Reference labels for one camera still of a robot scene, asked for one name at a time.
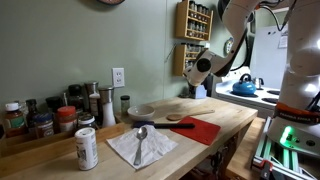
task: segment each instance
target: orange jar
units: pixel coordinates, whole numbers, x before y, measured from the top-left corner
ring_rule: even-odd
[[[27,126],[23,113],[19,110],[19,103],[8,103],[5,105],[6,114],[4,116],[4,129],[6,137],[13,137],[26,134]]]
[[[64,106],[58,109],[58,119],[60,131],[73,131],[77,127],[77,113],[76,107]]]

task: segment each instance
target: red cutting board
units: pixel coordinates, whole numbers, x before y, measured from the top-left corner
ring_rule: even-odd
[[[170,130],[206,145],[210,145],[212,143],[221,129],[218,125],[189,116],[183,118],[178,124],[180,123],[194,123],[195,127],[193,129],[172,128]]]

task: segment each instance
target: wall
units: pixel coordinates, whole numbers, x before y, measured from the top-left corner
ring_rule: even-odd
[[[115,111],[123,94],[132,105],[177,96],[186,82],[171,75],[173,54],[167,59],[182,41],[173,37],[177,2],[127,0],[109,7],[95,0],[0,1],[0,110],[29,98],[45,110],[44,99],[70,84],[112,84],[112,67],[125,69],[125,87],[115,89]],[[214,40],[218,21],[212,46],[220,44]]]

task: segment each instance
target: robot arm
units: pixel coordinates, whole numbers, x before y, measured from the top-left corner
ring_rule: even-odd
[[[196,63],[184,71],[190,85],[200,85],[210,72],[219,77],[229,72],[246,34],[249,15],[258,4],[258,0],[228,4],[222,21],[234,39],[231,51],[225,58],[208,50],[201,52]],[[320,98],[320,0],[292,0],[290,4],[286,18],[295,10],[288,27],[287,65],[267,134],[286,148],[320,158],[320,112],[313,105]]]
[[[234,39],[230,53],[226,57],[220,57],[208,50],[201,52],[196,63],[184,70],[190,85],[199,86],[210,72],[218,77],[228,74],[247,34],[249,16],[259,2],[259,0],[230,1],[222,18],[223,24]]]

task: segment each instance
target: bowl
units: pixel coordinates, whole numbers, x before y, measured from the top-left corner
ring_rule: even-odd
[[[155,111],[151,106],[138,105],[130,107],[127,112],[134,121],[150,121]]]

